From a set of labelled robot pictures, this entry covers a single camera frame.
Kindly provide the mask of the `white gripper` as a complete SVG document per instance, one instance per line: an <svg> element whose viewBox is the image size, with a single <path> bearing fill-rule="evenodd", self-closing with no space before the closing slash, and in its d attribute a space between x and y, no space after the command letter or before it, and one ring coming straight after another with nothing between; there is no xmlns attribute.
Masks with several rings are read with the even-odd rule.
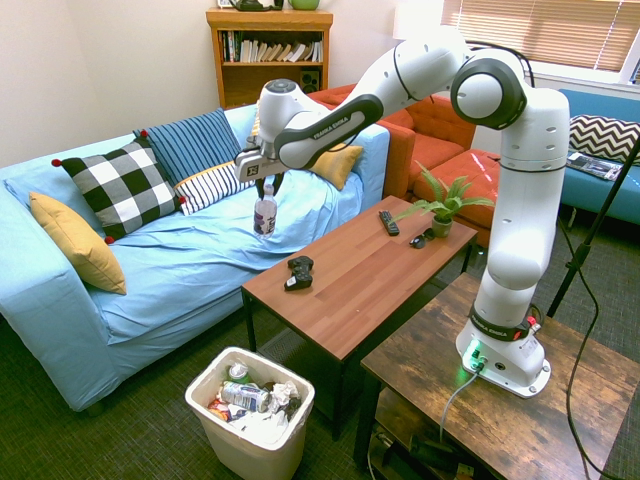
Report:
<svg viewBox="0 0 640 480"><path fill-rule="evenodd" d="M253 148L241 151L235 157L234 164L234 173L240 182L255 181L260 200L263 200L265 196L264 185L267 177L274 177L271 185L273 193L278 193L284 180L279 160L269 159L260 152L259 148Z"/></svg>

